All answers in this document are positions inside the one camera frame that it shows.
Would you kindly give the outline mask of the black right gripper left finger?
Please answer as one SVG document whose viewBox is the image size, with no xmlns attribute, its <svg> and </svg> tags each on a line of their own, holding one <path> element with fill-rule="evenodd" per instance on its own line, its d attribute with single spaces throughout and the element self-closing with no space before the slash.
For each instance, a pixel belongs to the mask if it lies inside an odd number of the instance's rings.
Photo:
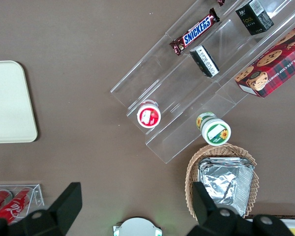
<svg viewBox="0 0 295 236">
<path fill-rule="evenodd" d="M 36 210 L 9 225 L 0 218 L 0 236 L 65 236 L 82 209 L 80 182 L 72 182 L 48 209 Z"/>
</svg>

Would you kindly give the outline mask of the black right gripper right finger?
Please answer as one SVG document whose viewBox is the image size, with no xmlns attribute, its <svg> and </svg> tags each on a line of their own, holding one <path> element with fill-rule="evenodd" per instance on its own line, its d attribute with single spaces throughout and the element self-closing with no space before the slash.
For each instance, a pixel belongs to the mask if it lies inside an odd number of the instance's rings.
<svg viewBox="0 0 295 236">
<path fill-rule="evenodd" d="M 292 236 L 290 229 L 272 215 L 255 215 L 247 221 L 232 210 L 217 207 L 201 182 L 192 184 L 192 203 L 198 220 L 190 236 Z"/>
</svg>

